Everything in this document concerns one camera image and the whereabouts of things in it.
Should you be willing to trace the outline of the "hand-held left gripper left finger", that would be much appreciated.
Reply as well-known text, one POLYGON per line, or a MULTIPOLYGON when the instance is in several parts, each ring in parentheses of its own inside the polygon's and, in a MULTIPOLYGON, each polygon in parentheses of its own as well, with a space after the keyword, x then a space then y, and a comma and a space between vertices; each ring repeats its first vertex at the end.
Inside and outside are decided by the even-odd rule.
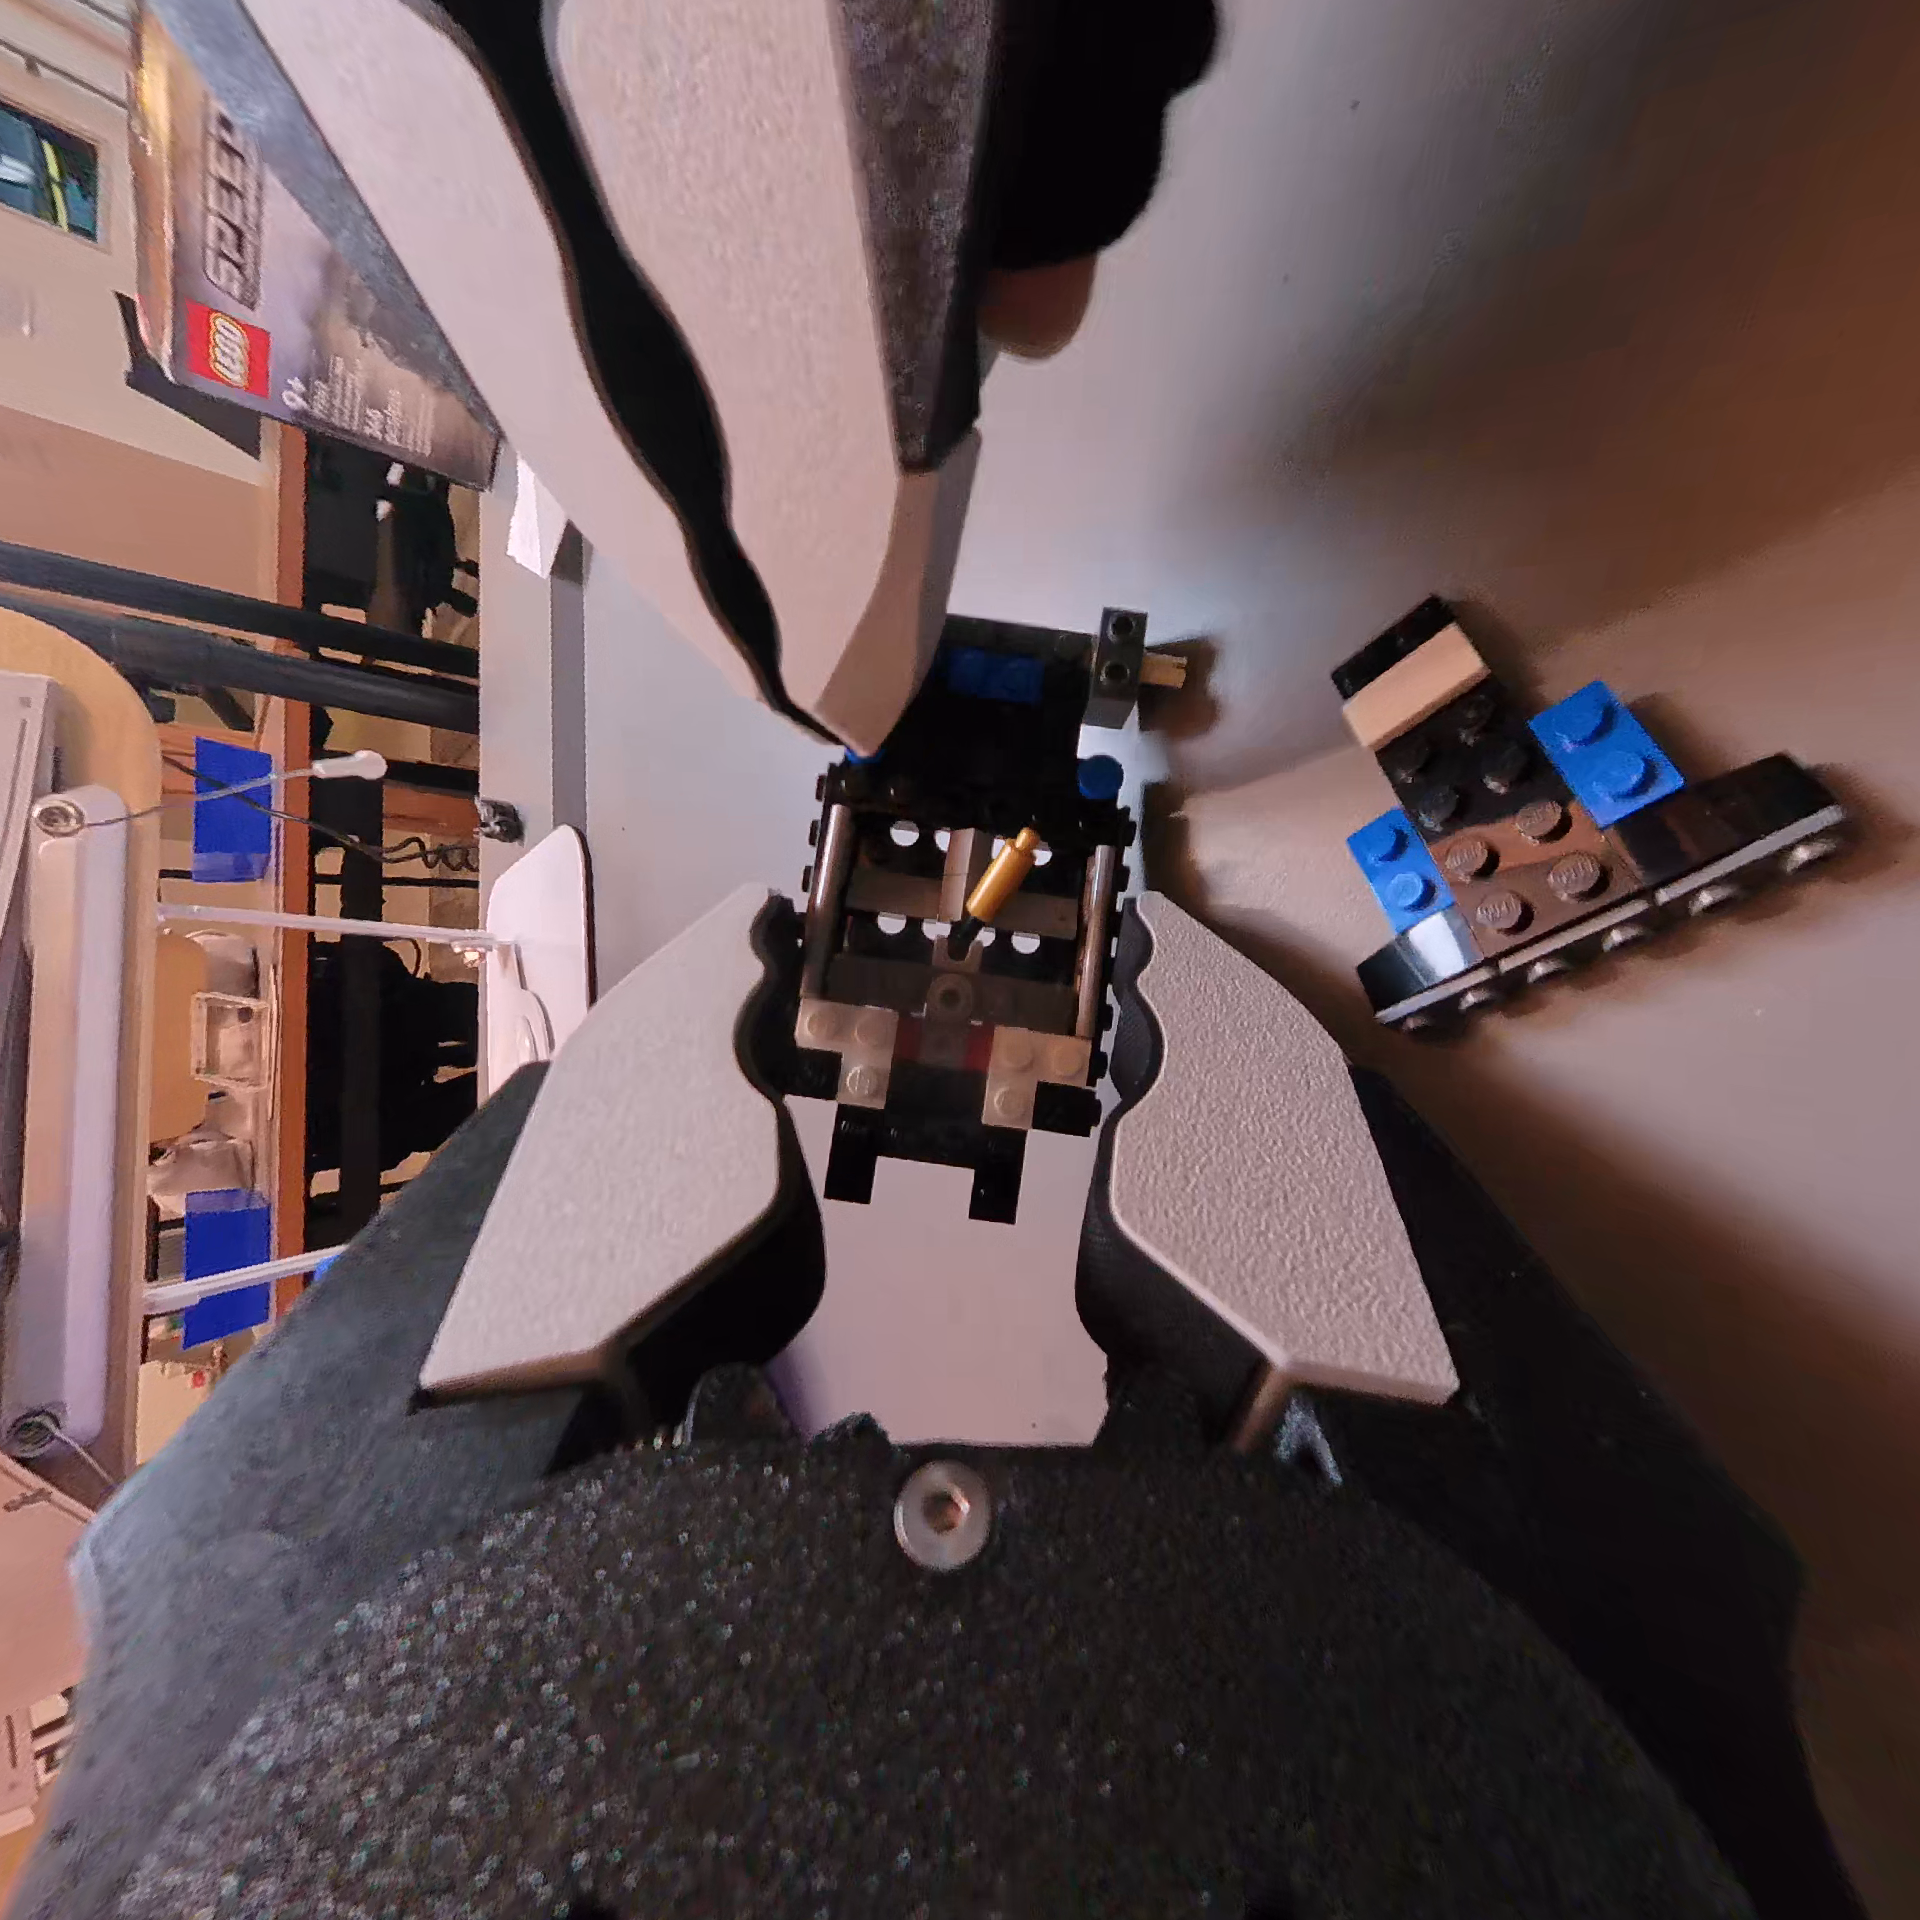
POLYGON ((798 917, 746 885, 625 973, 546 1068, 424 1354, 431 1401, 621 1385, 679 1411, 824 1297, 824 1223, 758 1045, 798 917))

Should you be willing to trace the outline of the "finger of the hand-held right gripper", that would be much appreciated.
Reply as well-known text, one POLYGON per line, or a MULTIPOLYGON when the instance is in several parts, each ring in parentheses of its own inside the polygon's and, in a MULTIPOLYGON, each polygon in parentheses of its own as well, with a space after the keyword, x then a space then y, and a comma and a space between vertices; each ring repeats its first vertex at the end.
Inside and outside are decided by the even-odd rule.
POLYGON ((703 380, 784 695, 874 753, 976 478, 991 5, 558 5, 558 89, 703 380))
POLYGON ((800 722, 713 398, 604 210, 548 5, 244 14, 516 452, 738 691, 800 722))

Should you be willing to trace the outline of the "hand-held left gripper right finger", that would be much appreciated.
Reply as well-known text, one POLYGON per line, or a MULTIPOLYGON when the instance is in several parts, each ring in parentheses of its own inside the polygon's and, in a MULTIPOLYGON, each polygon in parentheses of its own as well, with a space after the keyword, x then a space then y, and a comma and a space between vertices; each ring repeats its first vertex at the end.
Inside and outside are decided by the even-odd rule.
POLYGON ((1233 1413, 1284 1385, 1441 1405, 1448 1341, 1352 1078, 1284 985, 1165 897, 1120 935, 1105 1218, 1233 1413))

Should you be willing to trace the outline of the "lego car model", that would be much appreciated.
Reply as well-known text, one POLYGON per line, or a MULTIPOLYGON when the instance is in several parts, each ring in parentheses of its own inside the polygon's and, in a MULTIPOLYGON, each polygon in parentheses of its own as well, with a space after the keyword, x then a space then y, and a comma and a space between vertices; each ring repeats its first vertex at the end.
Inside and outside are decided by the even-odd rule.
POLYGON ((823 775, 791 1089, 834 1103, 824 1198, 962 1167, 969 1217, 1010 1226, 1031 1134, 1092 1135, 1136 818, 1084 735, 1183 677, 1136 609, 950 615, 890 734, 823 775))

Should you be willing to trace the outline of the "black blue lego subassembly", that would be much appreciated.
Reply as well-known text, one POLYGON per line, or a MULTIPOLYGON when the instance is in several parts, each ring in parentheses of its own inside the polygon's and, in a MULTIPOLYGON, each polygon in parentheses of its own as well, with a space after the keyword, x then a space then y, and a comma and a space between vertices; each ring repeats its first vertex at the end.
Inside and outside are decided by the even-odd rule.
POLYGON ((1394 796, 1348 837, 1391 931, 1357 964, 1382 1028, 1445 1033, 1852 837, 1849 810, 1789 755, 1692 780, 1602 679, 1528 706, 1437 594, 1330 679, 1394 796))

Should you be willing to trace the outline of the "lego set box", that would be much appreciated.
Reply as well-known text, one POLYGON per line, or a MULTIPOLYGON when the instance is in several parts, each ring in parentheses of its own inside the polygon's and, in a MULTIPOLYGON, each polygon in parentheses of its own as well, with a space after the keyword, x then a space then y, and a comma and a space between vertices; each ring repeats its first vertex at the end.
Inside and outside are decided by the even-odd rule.
POLYGON ((136 334, 182 390, 490 484, 497 433, 239 5, 135 5, 136 334))

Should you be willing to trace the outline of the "white book stand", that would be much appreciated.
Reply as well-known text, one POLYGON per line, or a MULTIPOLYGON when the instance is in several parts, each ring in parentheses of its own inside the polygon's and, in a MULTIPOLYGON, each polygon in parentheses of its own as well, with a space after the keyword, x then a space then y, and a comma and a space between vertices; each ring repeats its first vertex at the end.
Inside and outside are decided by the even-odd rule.
MULTIPOLYGON (((5 671, 5 954, 25 985, 23 1158, 5 1260, 5 1451, 84 1451, 108 1421, 112 1311, 124 1297, 114 1206, 129 1154, 120 1113, 132 1074, 135 957, 153 942, 128 905, 132 828, 103 785, 50 786, 55 698, 5 671)), ((585 841, 553 830, 494 890, 479 927, 298 917, 244 905, 167 903, 151 927, 258 927, 413 942, 477 954, 486 985, 486 1074, 543 1062, 592 999, 585 841)))

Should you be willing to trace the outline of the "small blue box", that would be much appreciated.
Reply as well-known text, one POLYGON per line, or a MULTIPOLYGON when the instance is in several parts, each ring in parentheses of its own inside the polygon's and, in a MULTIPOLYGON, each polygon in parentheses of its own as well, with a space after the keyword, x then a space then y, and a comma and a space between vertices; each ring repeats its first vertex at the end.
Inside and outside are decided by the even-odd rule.
POLYGON ((253 882, 272 874, 277 766, 270 753, 194 738, 190 878, 253 882))
MULTIPOLYGON (((253 1189, 204 1189, 182 1199, 182 1281, 213 1281, 272 1257, 272 1202, 253 1189)), ((216 1290, 181 1310, 181 1348, 194 1354, 272 1322, 274 1282, 216 1290)))

